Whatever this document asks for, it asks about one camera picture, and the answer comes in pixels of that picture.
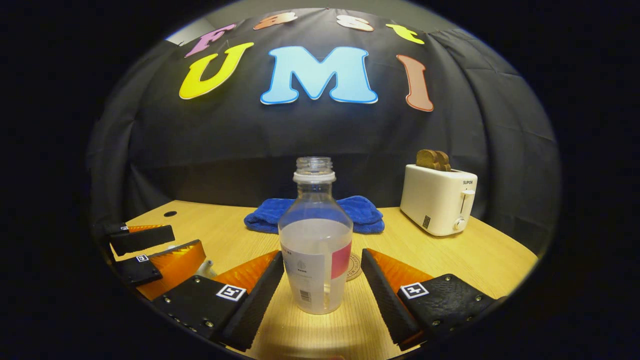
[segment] table surface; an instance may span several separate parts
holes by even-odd
[[[176,240],[116,259],[153,254],[170,245],[200,239],[207,259],[213,261],[213,270],[220,274],[280,250],[278,235],[245,227],[243,219],[254,209],[169,202],[127,225],[170,224]],[[435,237],[413,223],[400,208],[379,210],[384,215],[385,230],[381,234],[354,233],[351,251],[358,256],[363,248],[371,248],[434,277],[451,273],[494,299],[509,295],[537,261],[526,247],[473,217],[462,233]],[[167,211],[177,214],[165,217]],[[294,304],[285,272],[253,345],[244,354],[257,359],[388,359],[402,353],[391,341],[364,274],[347,282],[342,305],[336,311],[312,315]]]

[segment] clear plastic bottle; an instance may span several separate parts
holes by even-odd
[[[331,158],[298,158],[298,198],[278,222],[280,246],[298,307],[336,310],[347,279],[353,222],[331,195]]]

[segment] yellow letter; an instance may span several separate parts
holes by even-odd
[[[395,30],[396,34],[398,34],[401,38],[405,38],[409,41],[412,41],[418,44],[424,44],[424,41],[420,40],[419,38],[413,37],[414,35],[418,35],[414,31],[411,31],[402,25],[392,25],[392,24],[386,24],[386,25],[392,28],[393,30]]]
[[[182,86],[180,87],[180,97],[185,100],[193,99],[194,97],[204,95],[220,86],[229,78],[229,76],[231,76],[231,74],[233,74],[240,62],[240,57],[244,54],[244,50],[251,46],[253,46],[253,42],[247,42],[227,49],[227,51],[225,51],[225,54],[227,54],[225,62],[222,63],[218,73],[213,75],[209,80],[201,81],[200,77],[202,76],[202,73],[204,73],[204,69],[207,68],[207,65],[211,60],[215,59],[218,54],[205,56],[204,58],[192,63],[189,67],[189,74],[184,78]]]

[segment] pink letter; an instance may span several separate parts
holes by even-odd
[[[185,55],[185,58],[188,58],[189,56],[195,54],[195,53],[199,53],[200,51],[203,51],[204,49],[207,49],[209,47],[209,43],[210,42],[214,42],[217,39],[219,39],[226,30],[231,30],[235,27],[235,24],[231,24],[231,25],[227,25],[224,28],[220,28],[217,30],[214,30],[208,34],[204,34],[200,37],[200,41],[198,41],[198,43],[196,44],[196,46],[193,47],[193,50],[191,50],[187,55]]]

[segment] coaster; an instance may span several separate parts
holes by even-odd
[[[360,256],[351,253],[349,256],[349,268],[347,270],[347,281],[353,280],[362,274],[362,267],[360,266]]]

